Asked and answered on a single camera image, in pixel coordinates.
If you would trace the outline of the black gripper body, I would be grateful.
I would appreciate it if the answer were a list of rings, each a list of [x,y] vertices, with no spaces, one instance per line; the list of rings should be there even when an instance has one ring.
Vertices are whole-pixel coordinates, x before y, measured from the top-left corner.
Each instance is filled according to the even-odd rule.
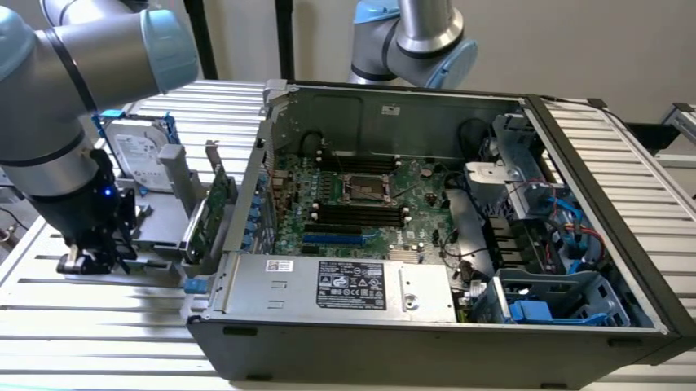
[[[85,185],[64,195],[29,197],[44,220],[68,245],[109,257],[134,255],[134,190]]]

